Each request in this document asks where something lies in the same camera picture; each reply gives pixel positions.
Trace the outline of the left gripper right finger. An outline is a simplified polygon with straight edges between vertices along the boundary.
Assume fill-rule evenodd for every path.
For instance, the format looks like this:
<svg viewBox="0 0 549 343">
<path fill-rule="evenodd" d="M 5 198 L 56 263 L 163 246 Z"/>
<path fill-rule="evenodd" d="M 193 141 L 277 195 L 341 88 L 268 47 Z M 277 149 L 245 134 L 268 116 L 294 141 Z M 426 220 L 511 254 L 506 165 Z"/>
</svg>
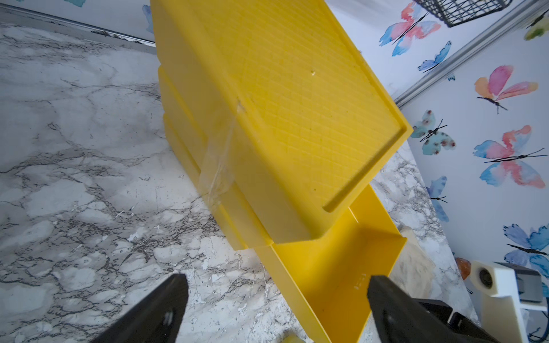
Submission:
<svg viewBox="0 0 549 343">
<path fill-rule="evenodd" d="M 410 297 L 388 277 L 370 279 L 367 298 L 382 342 L 496 342 L 440 300 Z"/>
</svg>

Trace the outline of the yellow drawer cabinet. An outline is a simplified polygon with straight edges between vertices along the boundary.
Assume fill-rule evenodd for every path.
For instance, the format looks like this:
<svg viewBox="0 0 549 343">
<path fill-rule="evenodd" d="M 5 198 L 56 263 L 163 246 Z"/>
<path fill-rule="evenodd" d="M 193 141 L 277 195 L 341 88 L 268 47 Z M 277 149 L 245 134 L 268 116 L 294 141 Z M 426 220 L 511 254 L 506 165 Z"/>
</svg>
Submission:
<svg viewBox="0 0 549 343">
<path fill-rule="evenodd" d="M 370 183 L 411 126 L 324 1 L 153 1 L 167 139 L 307 336 L 358 342 L 403 247 Z"/>
</svg>

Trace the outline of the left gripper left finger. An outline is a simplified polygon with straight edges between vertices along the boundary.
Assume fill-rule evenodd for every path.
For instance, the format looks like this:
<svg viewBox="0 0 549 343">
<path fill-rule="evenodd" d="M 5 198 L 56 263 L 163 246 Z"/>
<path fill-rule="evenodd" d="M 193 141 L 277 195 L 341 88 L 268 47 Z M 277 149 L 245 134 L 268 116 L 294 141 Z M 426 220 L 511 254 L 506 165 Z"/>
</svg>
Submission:
<svg viewBox="0 0 549 343">
<path fill-rule="evenodd" d="M 175 342 L 189 299 L 185 274 L 173 274 L 93 342 Z"/>
</svg>

